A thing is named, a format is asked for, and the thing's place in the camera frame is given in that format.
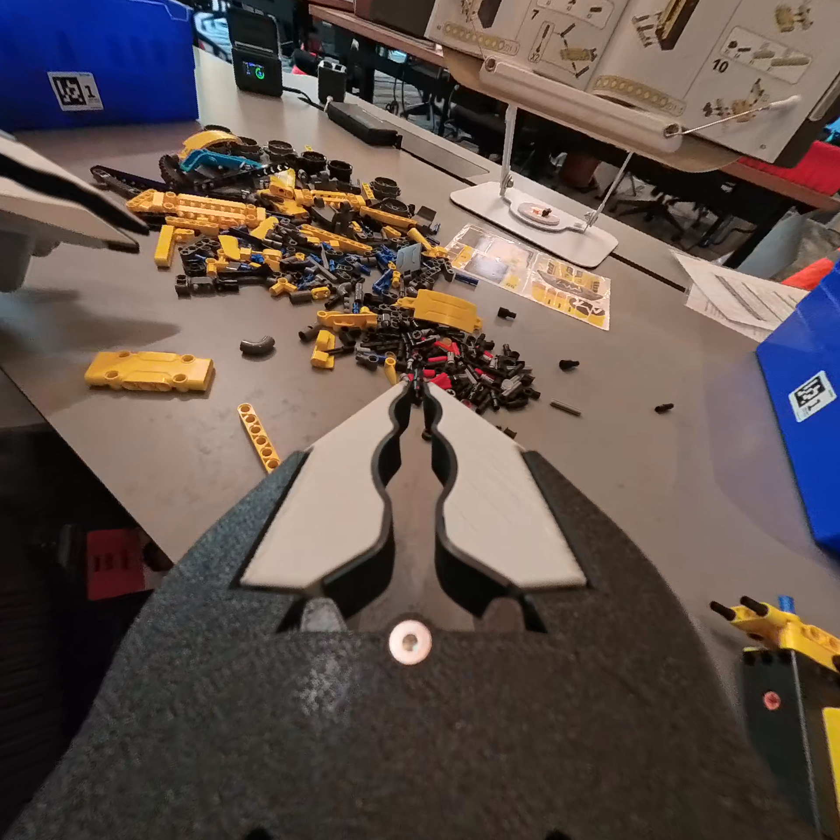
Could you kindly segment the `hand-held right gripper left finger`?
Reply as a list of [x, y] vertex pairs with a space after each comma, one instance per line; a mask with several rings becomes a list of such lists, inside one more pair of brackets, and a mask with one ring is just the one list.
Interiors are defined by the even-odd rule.
[[400, 437], [412, 405], [401, 381], [306, 450], [249, 552], [240, 586], [328, 598], [343, 618], [386, 590], [395, 558], [387, 485], [402, 465]]

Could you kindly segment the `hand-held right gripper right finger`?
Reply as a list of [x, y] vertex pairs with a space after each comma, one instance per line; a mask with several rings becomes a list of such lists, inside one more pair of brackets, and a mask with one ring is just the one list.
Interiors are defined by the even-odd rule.
[[587, 586], [530, 453], [439, 385], [423, 399], [435, 504], [437, 580], [496, 632], [546, 632], [532, 597]]

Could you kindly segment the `pile of plastic building pieces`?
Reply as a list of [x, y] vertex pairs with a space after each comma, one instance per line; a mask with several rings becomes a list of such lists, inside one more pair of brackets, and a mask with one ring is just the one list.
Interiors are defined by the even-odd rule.
[[466, 300], [436, 291], [467, 278], [436, 239], [435, 211], [402, 202], [396, 182], [361, 182], [309, 146], [213, 124], [158, 166], [158, 180], [105, 164], [90, 175], [157, 234], [154, 266], [177, 270], [179, 299], [259, 287], [316, 308], [298, 334], [314, 369], [349, 355], [390, 383], [414, 382], [416, 401], [426, 384], [479, 415], [540, 399], [520, 352], [496, 345]]

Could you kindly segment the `yellow beam with holes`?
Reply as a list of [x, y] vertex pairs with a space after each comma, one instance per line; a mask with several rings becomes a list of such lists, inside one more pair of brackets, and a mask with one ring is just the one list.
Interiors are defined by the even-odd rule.
[[258, 414], [250, 403], [240, 403], [237, 411], [261, 465], [267, 474], [272, 473], [279, 467], [281, 459]]

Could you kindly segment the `yellow flat panel piece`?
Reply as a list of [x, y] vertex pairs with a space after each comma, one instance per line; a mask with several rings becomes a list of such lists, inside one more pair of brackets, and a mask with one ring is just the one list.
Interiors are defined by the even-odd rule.
[[84, 382], [115, 391], [204, 393], [214, 373], [213, 360], [190, 353], [101, 351], [89, 364]]

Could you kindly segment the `red tag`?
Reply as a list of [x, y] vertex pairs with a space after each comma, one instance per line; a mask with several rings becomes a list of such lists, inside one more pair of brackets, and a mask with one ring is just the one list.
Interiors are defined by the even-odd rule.
[[136, 528], [87, 532], [85, 572], [89, 602], [107, 601], [147, 590], [143, 545]]

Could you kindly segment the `yellow sticker sheet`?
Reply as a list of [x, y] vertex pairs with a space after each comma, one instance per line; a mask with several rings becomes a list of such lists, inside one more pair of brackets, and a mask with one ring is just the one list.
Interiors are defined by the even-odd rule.
[[607, 331], [611, 281], [475, 225], [464, 226], [446, 246], [457, 279], [490, 283], [520, 298]]

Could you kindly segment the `black device with green display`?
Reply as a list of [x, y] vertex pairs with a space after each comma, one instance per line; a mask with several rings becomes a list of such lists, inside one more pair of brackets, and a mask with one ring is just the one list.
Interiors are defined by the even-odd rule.
[[275, 19], [259, 10], [230, 4], [226, 20], [237, 88], [281, 98], [284, 84]]

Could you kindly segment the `large blue plastic bin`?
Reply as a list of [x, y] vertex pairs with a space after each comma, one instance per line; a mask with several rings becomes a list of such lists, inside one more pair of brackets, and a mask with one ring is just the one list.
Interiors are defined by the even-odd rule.
[[838, 266], [755, 353], [814, 541], [838, 554]]

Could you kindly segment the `black power adapter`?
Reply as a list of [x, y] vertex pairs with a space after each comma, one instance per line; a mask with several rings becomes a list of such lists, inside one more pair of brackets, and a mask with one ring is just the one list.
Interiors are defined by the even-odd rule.
[[324, 112], [331, 122], [367, 145], [402, 148], [403, 136], [394, 124], [376, 118], [359, 105], [331, 100], [324, 106]]

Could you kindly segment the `white printed paper sheet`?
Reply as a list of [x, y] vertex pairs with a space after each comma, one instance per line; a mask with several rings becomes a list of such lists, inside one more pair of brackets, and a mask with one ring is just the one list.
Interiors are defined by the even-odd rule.
[[761, 343], [790, 317], [808, 290], [745, 275], [671, 249], [686, 278], [686, 307], [721, 326]]

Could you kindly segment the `yellow and black built assembly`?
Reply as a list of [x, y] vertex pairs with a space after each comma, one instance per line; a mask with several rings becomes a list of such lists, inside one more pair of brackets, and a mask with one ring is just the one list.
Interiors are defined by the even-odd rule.
[[793, 812], [839, 838], [839, 639], [744, 595], [709, 608], [751, 641], [742, 650], [749, 739]]

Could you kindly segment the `wooden background desk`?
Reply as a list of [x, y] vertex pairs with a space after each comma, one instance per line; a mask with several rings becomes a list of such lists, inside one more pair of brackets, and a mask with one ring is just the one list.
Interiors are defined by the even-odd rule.
[[[447, 52], [426, 39], [415, 38], [359, 18], [343, 7], [336, 7], [334, 2], [310, 3], [309, 13], [315, 20], [348, 30], [378, 45], [399, 49], [430, 65], [444, 68], [452, 80], [469, 89], [480, 90], [479, 62], [474, 57]], [[821, 211], [838, 210], [838, 195], [822, 188], [814, 189], [806, 184], [800, 177], [801, 164], [790, 168], [764, 164], [753, 158], [737, 156], [730, 150], [714, 148], [710, 143], [697, 143], [695, 150], [688, 150], [685, 146], [685, 162], [677, 161], [674, 155], [660, 158], [653, 152], [645, 151], [639, 152], [638, 155], [644, 161], [656, 161], [658, 166], [667, 171], [693, 174], [719, 172], [729, 180], [739, 179], [781, 195], [795, 205]]]

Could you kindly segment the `red padded chair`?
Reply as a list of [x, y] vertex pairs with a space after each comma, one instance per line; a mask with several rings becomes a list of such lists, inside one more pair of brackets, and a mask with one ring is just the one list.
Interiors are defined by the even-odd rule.
[[826, 196], [834, 196], [839, 190], [839, 146], [834, 143], [814, 142], [794, 167], [780, 167], [746, 156], [738, 163]]

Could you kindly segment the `building instruction booklet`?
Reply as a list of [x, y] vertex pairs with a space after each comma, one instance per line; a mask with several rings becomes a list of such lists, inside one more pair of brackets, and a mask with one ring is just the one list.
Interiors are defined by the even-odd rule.
[[434, 4], [451, 75], [639, 154], [791, 166], [838, 116], [838, 1]]

